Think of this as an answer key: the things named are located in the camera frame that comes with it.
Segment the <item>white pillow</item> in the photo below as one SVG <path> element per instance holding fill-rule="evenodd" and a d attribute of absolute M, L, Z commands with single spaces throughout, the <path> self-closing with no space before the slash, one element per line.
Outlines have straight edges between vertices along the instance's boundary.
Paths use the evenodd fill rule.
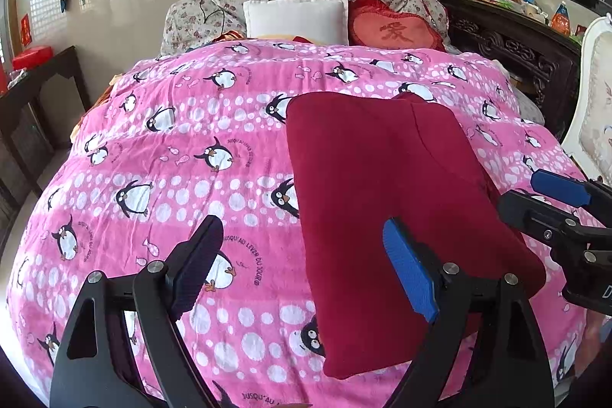
<path fill-rule="evenodd" d="M 247 37 L 348 45 L 348 0 L 246 1 Z"/>

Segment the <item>red cloth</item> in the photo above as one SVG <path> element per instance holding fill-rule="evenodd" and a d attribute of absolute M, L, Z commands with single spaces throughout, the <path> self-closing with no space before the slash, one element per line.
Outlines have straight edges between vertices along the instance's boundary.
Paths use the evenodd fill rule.
<path fill-rule="evenodd" d="M 411 93 L 303 94 L 289 104 L 287 138 L 326 375 L 411 360 L 426 334 L 383 248 L 392 216 L 468 274 L 515 273 L 529 296 L 546 282 L 498 218 L 499 192 L 448 108 Z"/>

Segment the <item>carved wooden cabinet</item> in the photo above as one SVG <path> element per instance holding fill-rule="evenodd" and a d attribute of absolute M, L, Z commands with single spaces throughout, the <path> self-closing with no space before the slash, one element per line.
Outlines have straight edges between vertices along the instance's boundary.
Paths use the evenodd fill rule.
<path fill-rule="evenodd" d="M 452 44 L 464 52 L 497 59 L 522 80 L 532 80 L 534 101 L 546 127 L 561 141 L 576 110 L 580 45 L 546 25 L 490 3 L 439 1 L 449 14 Z"/>

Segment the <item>red box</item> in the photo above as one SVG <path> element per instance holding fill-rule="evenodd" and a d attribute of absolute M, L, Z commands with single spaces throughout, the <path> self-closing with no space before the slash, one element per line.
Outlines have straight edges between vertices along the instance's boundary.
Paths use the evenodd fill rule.
<path fill-rule="evenodd" d="M 53 49 L 49 46 L 30 47 L 13 58 L 13 69 L 35 68 L 53 57 Z"/>

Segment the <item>blue gripper pad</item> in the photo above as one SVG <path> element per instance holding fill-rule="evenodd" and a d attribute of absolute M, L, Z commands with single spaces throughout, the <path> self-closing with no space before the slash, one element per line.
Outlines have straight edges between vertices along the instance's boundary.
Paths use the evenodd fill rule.
<path fill-rule="evenodd" d="M 531 175 L 531 188 L 574 208 L 587 206 L 591 202 L 591 195 L 580 182 L 546 170 L 537 170 Z"/>
<path fill-rule="evenodd" d="M 412 309 L 431 323 L 438 316 L 439 308 L 429 274 L 393 220 L 385 222 L 382 235 L 382 245 L 396 270 Z"/>

